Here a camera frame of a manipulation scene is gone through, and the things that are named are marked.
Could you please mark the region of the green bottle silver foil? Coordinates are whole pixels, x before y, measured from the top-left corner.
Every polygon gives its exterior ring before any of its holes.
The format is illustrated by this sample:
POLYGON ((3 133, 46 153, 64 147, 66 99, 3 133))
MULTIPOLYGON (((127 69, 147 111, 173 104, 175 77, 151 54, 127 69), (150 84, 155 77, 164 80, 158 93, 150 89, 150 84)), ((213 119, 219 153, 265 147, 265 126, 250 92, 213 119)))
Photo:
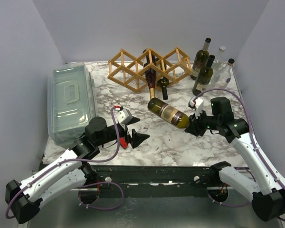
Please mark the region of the green bottle silver foil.
POLYGON ((156 97, 149 101, 147 107, 149 111, 179 129, 186 129, 190 124, 186 114, 156 97))

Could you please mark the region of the clear tall bottle blue label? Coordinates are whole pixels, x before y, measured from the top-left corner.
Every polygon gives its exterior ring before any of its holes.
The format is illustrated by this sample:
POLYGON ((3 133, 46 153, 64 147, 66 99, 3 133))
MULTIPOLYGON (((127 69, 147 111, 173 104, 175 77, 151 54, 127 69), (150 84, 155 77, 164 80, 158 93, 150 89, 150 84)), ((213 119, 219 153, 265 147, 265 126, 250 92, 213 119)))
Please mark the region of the clear tall bottle blue label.
POLYGON ((208 90, 219 88, 219 89, 225 89, 232 78, 232 67, 235 60, 233 58, 230 58, 227 62, 227 64, 219 70, 211 79, 209 86, 207 87, 208 90))

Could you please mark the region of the green wine bottle brown label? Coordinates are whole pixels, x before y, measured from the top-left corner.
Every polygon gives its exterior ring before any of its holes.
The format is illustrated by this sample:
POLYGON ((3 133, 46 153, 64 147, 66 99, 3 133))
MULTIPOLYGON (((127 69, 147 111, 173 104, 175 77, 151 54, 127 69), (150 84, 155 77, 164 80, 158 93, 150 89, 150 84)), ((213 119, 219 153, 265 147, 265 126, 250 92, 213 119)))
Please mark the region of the green wine bottle brown label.
POLYGON ((209 44, 211 42, 211 38, 206 38, 203 48, 196 53, 192 71, 193 74, 190 76, 192 80, 196 80, 200 70, 205 66, 207 60, 209 58, 209 44))

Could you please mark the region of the clear squat glass bottle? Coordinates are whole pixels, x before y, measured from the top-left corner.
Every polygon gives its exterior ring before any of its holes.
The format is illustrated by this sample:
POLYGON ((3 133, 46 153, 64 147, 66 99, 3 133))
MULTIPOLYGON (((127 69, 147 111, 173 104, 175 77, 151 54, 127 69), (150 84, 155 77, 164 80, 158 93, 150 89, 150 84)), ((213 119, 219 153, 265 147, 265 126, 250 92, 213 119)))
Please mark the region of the clear squat glass bottle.
POLYGON ((214 71, 219 71, 220 68, 223 66, 224 64, 223 55, 224 55, 225 50, 226 50, 225 46, 220 46, 217 53, 215 54, 215 60, 213 61, 213 64, 212 64, 212 69, 214 71))

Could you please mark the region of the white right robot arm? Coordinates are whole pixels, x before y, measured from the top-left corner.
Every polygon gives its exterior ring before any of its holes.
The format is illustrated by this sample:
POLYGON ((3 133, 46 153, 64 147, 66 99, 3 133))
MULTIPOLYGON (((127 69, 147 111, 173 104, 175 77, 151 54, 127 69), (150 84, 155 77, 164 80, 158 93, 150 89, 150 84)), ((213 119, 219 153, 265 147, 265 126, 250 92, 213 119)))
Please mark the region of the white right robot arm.
POLYGON ((190 125, 185 132, 203 136, 207 130, 217 131, 241 155, 256 179, 252 181, 229 163, 219 162, 211 166, 210 183, 214 186, 225 183, 237 190, 263 221, 285 214, 285 178, 259 147, 248 123, 234 118, 229 99, 216 97, 210 103, 212 115, 207 115, 201 98, 190 99, 188 106, 194 114, 189 117, 190 125))

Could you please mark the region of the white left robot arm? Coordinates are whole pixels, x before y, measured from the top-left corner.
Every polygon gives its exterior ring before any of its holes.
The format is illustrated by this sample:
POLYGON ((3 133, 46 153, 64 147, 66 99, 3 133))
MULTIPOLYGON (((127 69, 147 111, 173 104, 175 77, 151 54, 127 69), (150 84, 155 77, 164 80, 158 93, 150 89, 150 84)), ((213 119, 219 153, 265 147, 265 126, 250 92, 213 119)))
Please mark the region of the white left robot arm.
POLYGON ((139 118, 123 116, 120 123, 107 126, 102 117, 91 119, 84 133, 55 161, 27 179, 11 180, 6 185, 6 218, 26 223, 60 194, 82 186, 92 187, 97 183, 97 172, 90 163, 100 153, 99 146, 124 138, 136 148, 150 137, 135 130, 128 132, 127 125, 138 121, 139 118))

